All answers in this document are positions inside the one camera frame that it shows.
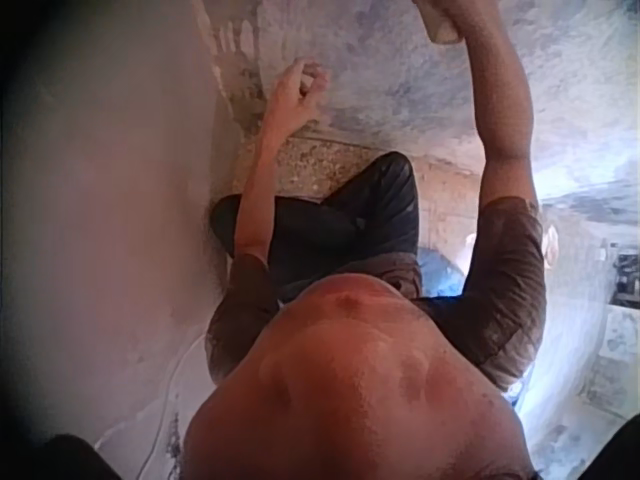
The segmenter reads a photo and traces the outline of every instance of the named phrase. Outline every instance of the concrete wall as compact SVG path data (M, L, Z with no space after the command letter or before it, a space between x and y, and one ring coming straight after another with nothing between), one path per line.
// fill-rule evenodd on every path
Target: concrete wall
M79 435L124 478L148 455L143 478L171 478L213 388L207 209L241 132L201 35L188 2L90 2L5 100L2 363L35 439Z
M247 132L276 75L312 55L333 73L326 118L303 136L483 165L464 46L429 43L410 0L203 2L217 75ZM633 0L501 0L536 110L543 199L638 223L638 11Z

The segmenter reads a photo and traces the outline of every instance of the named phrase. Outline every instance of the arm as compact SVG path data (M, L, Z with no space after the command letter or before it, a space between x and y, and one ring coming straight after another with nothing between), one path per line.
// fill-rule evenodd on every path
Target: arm
M507 196L536 203L531 91L496 1L431 1L451 18L467 43L476 126L486 156L480 208Z
M302 84L303 74L313 78L309 89ZM267 264L275 217L276 154L290 135L317 117L318 102L328 82L319 65L306 59L296 60L278 80L240 201L234 237L236 255L249 253Z

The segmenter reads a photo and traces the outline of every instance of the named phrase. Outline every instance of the speckled floor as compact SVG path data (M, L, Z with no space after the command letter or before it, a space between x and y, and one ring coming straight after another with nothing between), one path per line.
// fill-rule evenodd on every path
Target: speckled floor
M233 191L242 191L253 159L248 141L236 162ZM321 199L360 172L382 151L292 138L278 154L278 194ZM420 194L420 244L439 250L463 272L470 261L468 238L476 231L480 178L448 166L412 159Z

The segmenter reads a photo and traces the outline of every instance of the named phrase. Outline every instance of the man's right arm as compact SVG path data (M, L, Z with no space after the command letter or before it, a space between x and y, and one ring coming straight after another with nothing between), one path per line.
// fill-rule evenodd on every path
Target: man's right arm
M501 197L537 203L531 172L533 106L524 68L495 0L431 0L464 36L486 167L480 208Z

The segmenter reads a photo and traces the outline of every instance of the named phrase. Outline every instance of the man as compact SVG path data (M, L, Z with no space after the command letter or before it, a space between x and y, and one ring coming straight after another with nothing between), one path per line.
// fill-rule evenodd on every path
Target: man
M486 153L463 294L420 298L403 155L319 205L275 198L276 152L315 118L329 83L296 61L269 101L242 197L212 214L234 261L207 336L218 388L189 427L187 479L536 476L500 393L544 324L530 91L494 0L432 3L466 38Z

